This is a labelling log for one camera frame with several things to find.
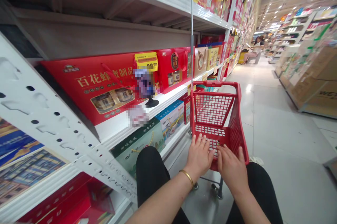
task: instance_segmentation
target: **white tile floor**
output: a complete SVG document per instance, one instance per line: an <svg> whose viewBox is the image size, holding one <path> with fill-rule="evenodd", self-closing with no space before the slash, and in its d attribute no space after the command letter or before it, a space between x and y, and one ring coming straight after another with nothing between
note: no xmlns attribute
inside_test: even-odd
<svg viewBox="0 0 337 224"><path fill-rule="evenodd" d="M285 223L336 224L337 186L322 163L337 156L331 146L337 145L337 121L296 112L273 71L274 65L261 56L258 65L237 65L227 78L241 85L249 155L263 160ZM187 152L188 145L170 169L171 176L185 165ZM220 181L218 172L208 171L205 177ZM190 222L225 223L233 202L228 188L224 186L219 201L210 193L210 182L198 183L199 189L183 205Z"/></svg>

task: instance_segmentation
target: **bracelet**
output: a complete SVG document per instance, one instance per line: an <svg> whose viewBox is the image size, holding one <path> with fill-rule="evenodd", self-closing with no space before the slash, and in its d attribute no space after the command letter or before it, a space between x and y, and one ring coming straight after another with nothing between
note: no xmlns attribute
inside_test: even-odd
<svg viewBox="0 0 337 224"><path fill-rule="evenodd" d="M193 183L192 178L189 176L189 174L187 172L185 172L184 170L180 170L179 172L184 173L188 177L188 179L191 181L191 185L192 185L192 189L193 189L194 188L194 183Z"/></svg>

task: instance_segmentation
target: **shopping cart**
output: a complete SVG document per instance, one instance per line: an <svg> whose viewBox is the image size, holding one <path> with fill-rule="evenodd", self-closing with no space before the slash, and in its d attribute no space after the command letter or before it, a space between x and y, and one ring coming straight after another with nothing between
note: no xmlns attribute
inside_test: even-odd
<svg viewBox="0 0 337 224"><path fill-rule="evenodd" d="M243 154L247 165L249 163L249 156L240 117L240 84L226 81L193 81L193 85L198 84L206 87L219 88L222 86L233 86L236 90L235 94L229 94L193 91L193 88L191 88L190 125L192 135L199 135L200 133L202 133L202 135L206 135L207 139L210 140L210 150L216 150L210 169L218 171L217 146L223 146L224 144L226 144L237 156L239 146L241 146L243 148ZM229 114L230 118L228 120L228 126L225 126ZM223 198L222 178L220 182L215 182L206 178L202 179L219 184L219 188L217 188L215 184L212 184L212 189L216 192L219 199Z"/></svg>

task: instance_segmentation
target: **person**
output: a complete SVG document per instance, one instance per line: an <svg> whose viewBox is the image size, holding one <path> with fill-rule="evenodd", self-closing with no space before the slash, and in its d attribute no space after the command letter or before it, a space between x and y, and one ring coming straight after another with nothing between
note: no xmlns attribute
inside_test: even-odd
<svg viewBox="0 0 337 224"><path fill-rule="evenodd" d="M263 44L261 44L262 42L263 42L263 36L258 36L257 37L257 43L256 43L256 45L254 45L253 47L251 47L251 49L253 51L251 53L246 53L245 54L245 56L243 58L242 65L246 64L248 58L250 58L250 57L257 57L257 55L260 53L260 51L264 47L264 42L263 42Z"/></svg>
<svg viewBox="0 0 337 224"><path fill-rule="evenodd" d="M215 150L209 147L205 135L194 135L187 163L173 179L155 147L144 148L136 162L138 210L127 224L189 224L181 205L211 166ZM217 150L218 170L234 197L226 223L283 224L267 172L256 163L246 167L242 147L238 157L226 145Z"/></svg>

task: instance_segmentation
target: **woman's right hand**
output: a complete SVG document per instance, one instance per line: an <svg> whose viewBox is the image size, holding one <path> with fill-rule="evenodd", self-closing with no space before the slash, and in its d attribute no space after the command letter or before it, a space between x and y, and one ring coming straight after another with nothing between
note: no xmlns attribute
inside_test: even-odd
<svg viewBox="0 0 337 224"><path fill-rule="evenodd" d="M218 171L234 198L250 192L242 147L237 158L226 145L218 146Z"/></svg>

